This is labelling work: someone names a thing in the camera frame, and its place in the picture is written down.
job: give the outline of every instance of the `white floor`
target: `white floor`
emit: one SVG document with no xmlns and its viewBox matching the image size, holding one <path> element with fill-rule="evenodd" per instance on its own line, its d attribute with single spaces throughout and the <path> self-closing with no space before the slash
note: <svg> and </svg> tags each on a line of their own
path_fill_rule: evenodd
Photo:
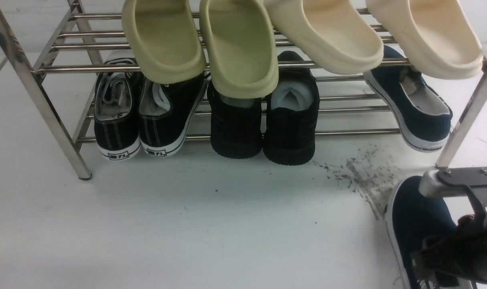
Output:
<svg viewBox="0 0 487 289">
<path fill-rule="evenodd" d="M 82 53 L 60 57 L 57 64 L 87 62 Z M 458 116 L 478 78 L 426 80 Z M 94 80 L 50 75 L 44 83 L 70 132 Z M 321 87 L 322 95 L 363 91 L 370 93 L 364 82 Z M 198 119 L 191 130 L 207 132 L 208 124 Z M 391 113 L 319 118 L 320 129 L 394 127 Z M 438 157 L 411 150 L 399 135 L 319 139 L 313 161 L 299 167 L 262 154 L 224 159 L 205 142 L 170 159 L 108 163 L 89 144 L 82 155 L 91 181 L 77 179 L 5 66 L 0 289 L 400 289 L 382 212 L 398 180 Z M 453 165 L 487 166 L 487 104 Z M 471 212 L 466 200 L 449 204 L 455 218 Z"/>
</svg>

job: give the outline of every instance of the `green slide sandal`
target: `green slide sandal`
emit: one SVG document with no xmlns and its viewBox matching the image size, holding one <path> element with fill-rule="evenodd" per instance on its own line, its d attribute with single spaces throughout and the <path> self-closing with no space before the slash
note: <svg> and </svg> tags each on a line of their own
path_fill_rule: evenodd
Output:
<svg viewBox="0 0 487 289">
<path fill-rule="evenodd" d="M 189 0 L 126 0 L 122 28 L 142 73 L 152 82 L 189 80 L 206 68 Z"/>
<path fill-rule="evenodd" d="M 201 0 L 200 28 L 219 93 L 252 99 L 275 89 L 274 32 L 260 0 Z"/>
</svg>

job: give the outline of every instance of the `navy blue sneaker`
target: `navy blue sneaker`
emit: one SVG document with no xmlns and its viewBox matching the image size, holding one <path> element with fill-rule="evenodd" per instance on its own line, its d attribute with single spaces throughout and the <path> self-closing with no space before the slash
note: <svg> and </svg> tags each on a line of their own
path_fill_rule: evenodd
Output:
<svg viewBox="0 0 487 289">
<path fill-rule="evenodd" d="M 403 58 L 384 47 L 385 58 Z M 443 148 L 450 132 L 452 110 L 411 66 L 378 67 L 363 73 L 372 90 L 392 109 L 405 142 L 414 150 Z"/>
<path fill-rule="evenodd" d="M 443 199 L 429 199 L 418 192 L 421 180 L 421 176 L 412 176 L 398 183 L 385 215 L 388 236 L 406 289 L 437 288 L 432 282 L 416 279 L 411 254 L 422 249 L 425 238 L 448 235 L 456 230 Z"/>
</svg>

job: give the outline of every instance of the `printed logo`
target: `printed logo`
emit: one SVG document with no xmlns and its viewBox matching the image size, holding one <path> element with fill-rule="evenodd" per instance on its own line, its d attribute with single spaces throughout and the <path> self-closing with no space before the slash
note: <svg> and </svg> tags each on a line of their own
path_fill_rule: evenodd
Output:
<svg viewBox="0 0 487 289">
<path fill-rule="evenodd" d="M 148 153 L 150 156 L 155 156 L 155 157 L 166 157 L 167 156 L 167 152 L 165 152 L 165 150 L 162 150 L 162 151 L 148 150 Z"/>
<path fill-rule="evenodd" d="M 130 153 L 128 151 L 120 153 L 120 154 L 108 154 L 110 161 L 121 161 L 122 159 L 128 159 L 130 157 Z"/>
</svg>

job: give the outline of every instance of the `stitching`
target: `stitching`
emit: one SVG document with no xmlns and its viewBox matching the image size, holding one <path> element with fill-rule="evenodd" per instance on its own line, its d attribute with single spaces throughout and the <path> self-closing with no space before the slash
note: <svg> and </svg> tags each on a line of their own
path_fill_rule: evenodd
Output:
<svg viewBox="0 0 487 289">
<path fill-rule="evenodd" d="M 156 127 L 156 121 L 152 122 L 152 126 L 154 127 L 154 133 L 156 135 L 156 141 L 158 141 L 158 145 L 161 146 L 160 137 L 158 136 L 158 128 Z"/>
<path fill-rule="evenodd" d="M 147 137 L 148 142 L 150 144 L 149 129 L 148 129 L 148 126 L 147 126 L 147 119 L 144 119 L 144 127 L 146 128 L 146 137 Z"/>
<path fill-rule="evenodd" d="M 119 128 L 117 127 L 117 123 L 114 124 L 115 124 L 115 135 L 117 136 L 117 141 L 119 141 L 119 146 L 122 148 L 122 141 L 120 140 Z"/>
<path fill-rule="evenodd" d="M 108 143 L 108 149 L 112 150 L 112 143 L 110 142 L 110 137 L 108 136 L 108 126 L 103 123 L 104 135 L 106 136 L 106 142 Z"/>
</svg>

